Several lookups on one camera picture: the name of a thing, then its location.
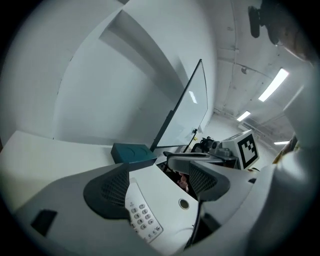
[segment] gray panel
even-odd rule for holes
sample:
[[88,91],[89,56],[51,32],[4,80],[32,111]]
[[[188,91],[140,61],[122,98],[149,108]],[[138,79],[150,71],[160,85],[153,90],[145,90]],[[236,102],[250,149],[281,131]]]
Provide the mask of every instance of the gray panel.
[[212,169],[205,168],[196,162],[190,162],[189,182],[198,197],[198,201],[216,201],[228,192],[229,179]]
[[56,180],[18,209],[15,217],[29,230],[40,210],[57,211],[47,239],[30,230],[31,238],[40,247],[47,247],[48,244],[43,243],[50,240],[79,255],[141,255],[142,252],[159,255],[135,233],[128,220],[102,218],[84,200],[84,187],[90,180],[119,166],[121,164],[101,167]]
[[211,169],[226,176],[230,181],[230,188],[226,194],[216,201],[202,203],[203,210],[209,213],[220,225],[228,221],[244,202],[253,184],[250,179],[259,179],[259,173],[227,168],[202,161],[196,161],[199,166]]
[[202,161],[202,162],[208,162],[212,164],[221,164],[224,161],[220,158],[217,158],[213,155],[207,154],[206,156],[189,156],[192,155],[185,153],[184,156],[168,156],[167,157],[167,164],[170,169],[174,171],[178,171],[183,174],[189,174],[189,163],[190,161]]
[[224,225],[205,239],[185,250],[182,255],[245,255],[249,232],[266,202],[275,166],[271,165],[261,170],[246,199]]
[[267,201],[250,234],[249,255],[269,254],[302,220],[319,191],[319,156],[319,150],[300,149],[276,166]]

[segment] concrete ceiling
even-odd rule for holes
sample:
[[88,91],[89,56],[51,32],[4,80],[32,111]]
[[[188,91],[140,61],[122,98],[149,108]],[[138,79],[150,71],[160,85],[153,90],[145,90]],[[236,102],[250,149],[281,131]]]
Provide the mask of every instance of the concrete ceiling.
[[[215,32],[218,50],[217,94],[215,112],[236,119],[245,111],[245,122],[257,129],[275,150],[273,142],[289,140],[293,129],[283,109],[304,84],[311,65],[282,46],[273,45],[265,27],[260,37],[250,33],[248,7],[261,0],[201,0]],[[272,82],[280,68],[289,72],[287,79],[265,101],[259,96]]]

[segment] white wall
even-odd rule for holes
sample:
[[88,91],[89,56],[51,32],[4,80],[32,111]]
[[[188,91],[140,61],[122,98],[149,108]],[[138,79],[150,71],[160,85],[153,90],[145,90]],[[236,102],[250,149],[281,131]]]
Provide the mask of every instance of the white wall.
[[148,32],[173,67],[182,63],[188,78],[202,59],[208,95],[204,129],[214,108],[217,49],[203,6],[196,0],[130,0],[123,9]]
[[21,130],[53,137],[65,70],[88,34],[123,5],[116,0],[45,0],[19,29],[0,80],[0,137]]
[[55,109],[54,138],[151,146],[175,103],[133,63],[101,40],[72,59]]
[[[81,85],[75,80],[73,82],[69,80],[70,88],[74,92],[77,91],[78,85],[81,87],[78,98],[74,98],[70,105],[60,105],[61,102],[56,102],[57,94],[62,93],[60,89],[62,90],[63,84],[68,81],[63,81],[68,76],[65,71],[76,57],[75,53],[81,43],[101,22],[121,7],[122,4],[115,0],[47,0],[35,10],[15,38],[1,74],[0,137],[4,144],[15,130],[53,138],[56,128],[64,125],[66,119],[70,136],[75,129],[87,138],[97,139],[96,143],[101,144],[101,138],[105,139],[106,136],[105,131],[118,133],[117,136],[121,133],[119,128],[123,124],[118,120],[134,118],[130,116],[130,112],[124,115],[108,113],[113,110],[110,108],[110,102],[117,108],[122,107],[121,98],[103,88],[110,86],[108,79],[116,81],[116,76],[122,76],[121,84],[124,85],[123,77],[130,75],[135,85],[140,83],[140,78],[137,79],[139,71],[127,63],[121,67],[126,70],[120,72],[121,56],[117,55],[119,59],[114,61],[109,56],[112,55],[111,52],[107,55],[109,50],[101,54],[104,56],[102,59],[97,51],[92,49],[92,56],[97,60],[87,56],[91,63],[85,65],[88,68],[86,72],[90,73],[91,78],[88,79],[83,75],[85,71],[82,69],[82,74],[79,73]],[[181,80],[184,72],[187,78],[190,78],[198,60],[203,60],[209,107],[201,124],[204,128],[213,112],[217,56],[212,26],[207,21],[203,8],[196,0],[130,0],[124,10],[156,42]],[[93,46],[102,47],[98,42]],[[105,68],[95,69],[94,66],[98,67],[98,63],[105,65]],[[107,71],[108,68],[114,68],[113,63],[118,69],[114,72]],[[132,99],[140,102],[150,100],[148,94],[151,94],[158,97],[153,101],[154,104],[159,102],[166,104],[165,97],[153,85],[151,88],[151,91],[145,91],[145,86],[138,85],[136,90],[129,90],[128,93],[134,92]],[[120,87],[118,90],[124,93],[127,88]],[[125,97],[126,104],[133,102],[128,95]],[[132,103],[130,107],[140,108],[141,104]],[[80,115],[78,108],[85,112],[83,116]],[[129,126],[124,129],[130,129],[130,121],[127,124]]]
[[[238,125],[239,123],[236,120],[214,114],[205,128],[204,133],[198,135],[198,137],[206,138],[210,136],[216,141],[222,141],[233,135],[242,133],[243,130],[239,129]],[[259,160],[252,167],[261,170],[263,167],[271,165],[277,154],[264,146],[259,140],[255,142],[259,152]]]

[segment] fluorescent light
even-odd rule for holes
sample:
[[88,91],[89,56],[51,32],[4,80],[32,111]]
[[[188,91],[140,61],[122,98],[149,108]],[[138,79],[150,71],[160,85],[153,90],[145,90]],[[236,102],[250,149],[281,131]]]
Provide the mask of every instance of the fluorescent light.
[[194,93],[192,91],[189,91],[189,93],[190,93],[190,96],[191,96],[191,99],[193,100],[193,102],[195,104],[198,104],[197,101],[196,101],[196,97],[195,97]]
[[282,82],[286,79],[288,75],[289,73],[285,71],[283,68],[281,68],[278,74],[273,79],[273,81],[268,86],[268,88],[264,91],[264,93],[261,94],[259,100],[264,102],[266,99],[268,99],[270,95],[273,94],[275,90],[282,84]]
[[275,145],[286,145],[286,144],[288,144],[290,142],[290,140],[289,141],[279,141],[279,142],[275,142],[274,144]]
[[249,116],[251,113],[249,111],[244,112],[242,116],[240,116],[237,120],[240,122],[243,119],[245,119],[247,116]]

